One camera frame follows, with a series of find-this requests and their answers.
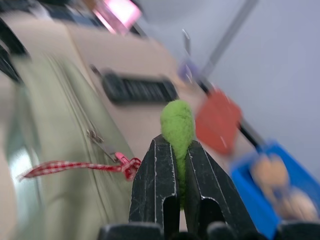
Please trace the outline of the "silver zipper slider with pull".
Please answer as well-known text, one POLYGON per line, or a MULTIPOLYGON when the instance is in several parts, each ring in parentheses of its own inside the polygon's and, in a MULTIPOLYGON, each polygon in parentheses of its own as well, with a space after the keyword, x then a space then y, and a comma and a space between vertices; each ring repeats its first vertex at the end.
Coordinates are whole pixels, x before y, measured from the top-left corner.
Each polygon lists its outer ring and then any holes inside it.
POLYGON ((103 140, 103 138, 99 136, 95 130, 87 129, 86 132, 92 143, 96 144, 114 163, 118 162, 116 158, 116 150, 112 145, 103 140))

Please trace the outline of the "blue plastic bin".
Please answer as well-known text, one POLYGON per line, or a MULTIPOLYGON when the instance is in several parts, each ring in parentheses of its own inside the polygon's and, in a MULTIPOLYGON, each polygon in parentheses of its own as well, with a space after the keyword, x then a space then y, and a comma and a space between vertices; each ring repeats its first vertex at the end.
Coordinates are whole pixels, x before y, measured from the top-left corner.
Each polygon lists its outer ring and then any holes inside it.
POLYGON ((297 224, 289 240, 320 240, 320 183, 279 143, 235 161, 231 179, 257 230, 273 240, 281 224, 297 224))

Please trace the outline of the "grey metal rod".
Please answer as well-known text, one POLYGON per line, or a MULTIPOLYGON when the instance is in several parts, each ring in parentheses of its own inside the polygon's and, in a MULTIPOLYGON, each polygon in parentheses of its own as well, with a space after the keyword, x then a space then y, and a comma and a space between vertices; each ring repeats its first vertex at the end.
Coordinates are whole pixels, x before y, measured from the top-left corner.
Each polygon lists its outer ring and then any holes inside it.
POLYGON ((241 27, 250 16, 251 12, 257 6, 259 0, 244 0, 239 10, 236 12, 235 17, 232 19, 231 23, 227 26, 226 31, 223 33, 222 37, 219 39, 217 45, 209 55, 207 63, 204 65, 203 69, 200 71, 199 82, 204 83, 209 81, 208 78, 213 72, 214 68, 218 64, 220 58, 227 50, 229 44, 235 38, 237 33, 240 31, 241 27))

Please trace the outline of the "pale green zip pouch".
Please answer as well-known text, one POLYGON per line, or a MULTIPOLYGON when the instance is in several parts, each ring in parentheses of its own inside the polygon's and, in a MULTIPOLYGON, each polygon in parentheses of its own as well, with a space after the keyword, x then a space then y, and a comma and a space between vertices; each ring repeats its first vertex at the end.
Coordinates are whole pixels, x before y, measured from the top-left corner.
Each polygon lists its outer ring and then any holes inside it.
POLYGON ((8 240, 96 240, 101 227, 129 221, 132 182, 121 172, 76 168, 24 178, 52 161, 115 163, 87 136, 91 129, 116 152, 133 153, 80 70, 54 55, 12 56, 14 113, 6 156, 18 224, 8 240))

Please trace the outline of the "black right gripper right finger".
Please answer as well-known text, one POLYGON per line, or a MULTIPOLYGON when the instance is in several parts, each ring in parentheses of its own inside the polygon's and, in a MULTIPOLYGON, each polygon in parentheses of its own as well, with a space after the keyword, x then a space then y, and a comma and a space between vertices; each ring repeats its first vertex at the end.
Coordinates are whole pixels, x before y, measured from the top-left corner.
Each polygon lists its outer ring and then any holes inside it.
POLYGON ((185 184, 188 231, 205 233, 213 222, 224 222, 236 233, 257 230, 229 175, 195 140, 185 158, 185 184))

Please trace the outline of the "tan round object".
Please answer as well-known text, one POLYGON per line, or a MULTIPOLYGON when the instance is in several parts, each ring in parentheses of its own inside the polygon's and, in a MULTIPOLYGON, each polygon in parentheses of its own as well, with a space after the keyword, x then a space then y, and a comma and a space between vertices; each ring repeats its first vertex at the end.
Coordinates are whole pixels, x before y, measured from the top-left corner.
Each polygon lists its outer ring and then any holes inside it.
POLYGON ((271 202, 277 200, 289 186, 290 178, 283 160, 278 155, 261 154, 250 167, 250 174, 264 196, 271 202))
POLYGON ((282 195, 275 203, 274 210, 284 220, 314 222, 320 219, 314 202, 298 189, 282 195))

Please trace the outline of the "green plush keychain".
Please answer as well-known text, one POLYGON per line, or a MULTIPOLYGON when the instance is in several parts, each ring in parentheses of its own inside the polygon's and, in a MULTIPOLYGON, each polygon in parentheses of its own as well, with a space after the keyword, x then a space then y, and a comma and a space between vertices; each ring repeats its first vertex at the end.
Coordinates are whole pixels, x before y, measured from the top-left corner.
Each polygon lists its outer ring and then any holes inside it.
POLYGON ((186 155, 195 136, 194 117, 190 105, 183 100, 169 102, 160 116, 161 134, 172 146, 175 155, 180 208, 184 209, 186 199, 186 155))

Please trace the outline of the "red square block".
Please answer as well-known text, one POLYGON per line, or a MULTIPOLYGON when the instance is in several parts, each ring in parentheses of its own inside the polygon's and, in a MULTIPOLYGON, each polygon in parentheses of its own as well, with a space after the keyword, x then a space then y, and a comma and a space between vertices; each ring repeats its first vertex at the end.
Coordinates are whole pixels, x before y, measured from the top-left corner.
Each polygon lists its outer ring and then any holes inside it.
POLYGON ((195 116, 196 137, 214 151, 229 155, 234 151, 242 119, 241 108, 222 90, 215 88, 195 116))

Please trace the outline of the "black ribbed remote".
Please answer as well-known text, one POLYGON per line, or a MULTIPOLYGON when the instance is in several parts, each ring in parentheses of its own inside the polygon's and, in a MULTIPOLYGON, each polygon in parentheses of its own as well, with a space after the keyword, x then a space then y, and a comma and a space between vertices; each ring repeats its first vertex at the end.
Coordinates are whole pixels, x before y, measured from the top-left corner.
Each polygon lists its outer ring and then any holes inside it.
POLYGON ((163 75, 141 76, 106 72, 101 84, 114 104, 164 104, 179 98, 171 80, 163 75))

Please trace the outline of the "pink translucent box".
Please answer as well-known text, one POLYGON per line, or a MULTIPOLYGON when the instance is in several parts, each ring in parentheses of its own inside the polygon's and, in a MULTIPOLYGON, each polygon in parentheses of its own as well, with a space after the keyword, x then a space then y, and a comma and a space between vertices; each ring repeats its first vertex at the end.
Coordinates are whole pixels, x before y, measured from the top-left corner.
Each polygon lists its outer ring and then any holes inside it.
POLYGON ((118 35, 126 35, 142 15, 131 0, 98 0, 93 13, 109 32, 118 35))

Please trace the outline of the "purple clip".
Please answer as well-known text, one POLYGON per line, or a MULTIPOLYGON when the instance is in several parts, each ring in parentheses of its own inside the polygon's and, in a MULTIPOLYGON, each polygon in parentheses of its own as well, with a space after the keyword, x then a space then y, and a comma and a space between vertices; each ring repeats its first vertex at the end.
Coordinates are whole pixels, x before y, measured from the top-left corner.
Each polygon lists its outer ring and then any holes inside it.
POLYGON ((177 70, 178 76, 188 83, 192 83, 197 78, 198 73, 198 67, 190 58, 183 60, 177 70))

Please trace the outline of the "red checked ribbon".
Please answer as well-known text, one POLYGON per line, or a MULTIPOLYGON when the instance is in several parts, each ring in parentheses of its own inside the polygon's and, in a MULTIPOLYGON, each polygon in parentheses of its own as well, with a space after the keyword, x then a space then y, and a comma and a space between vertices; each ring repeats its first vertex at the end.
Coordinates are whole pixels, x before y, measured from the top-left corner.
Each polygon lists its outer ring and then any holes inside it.
POLYGON ((88 162, 71 162, 71 161, 50 161, 42 163, 29 171, 22 173, 17 177, 19 181, 22 179, 31 179, 39 176, 55 174, 71 169, 91 169, 99 171, 107 171, 112 173, 123 173, 128 181, 132 181, 141 165, 141 160, 132 158, 131 160, 121 159, 120 165, 105 165, 88 162))

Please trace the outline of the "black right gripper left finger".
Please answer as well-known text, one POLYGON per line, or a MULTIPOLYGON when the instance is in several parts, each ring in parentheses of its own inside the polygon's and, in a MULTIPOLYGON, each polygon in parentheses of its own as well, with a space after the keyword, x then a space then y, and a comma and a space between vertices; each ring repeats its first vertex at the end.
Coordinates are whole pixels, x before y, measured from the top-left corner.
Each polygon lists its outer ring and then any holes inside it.
POLYGON ((154 138, 132 185, 130 222, 159 224, 165 232, 177 232, 180 224, 180 193, 172 146, 154 138))

